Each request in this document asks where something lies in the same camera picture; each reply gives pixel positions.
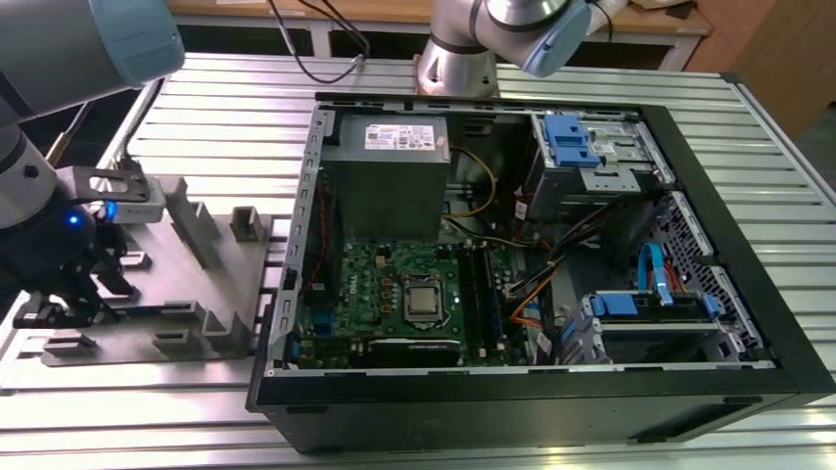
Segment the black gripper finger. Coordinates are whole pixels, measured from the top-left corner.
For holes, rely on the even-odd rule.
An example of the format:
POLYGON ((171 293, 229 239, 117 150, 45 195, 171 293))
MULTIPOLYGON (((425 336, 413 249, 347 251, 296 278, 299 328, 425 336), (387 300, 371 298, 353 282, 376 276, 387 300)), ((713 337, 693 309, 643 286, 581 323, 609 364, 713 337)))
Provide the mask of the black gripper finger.
POLYGON ((128 253, 127 237, 121 228, 99 228, 93 255, 93 274, 108 292, 117 296, 133 294, 133 286, 124 277, 121 258, 128 253))
POLYGON ((33 292, 17 309, 12 324, 15 328, 88 328, 121 319, 99 295, 69 297, 60 304, 41 292, 33 292))

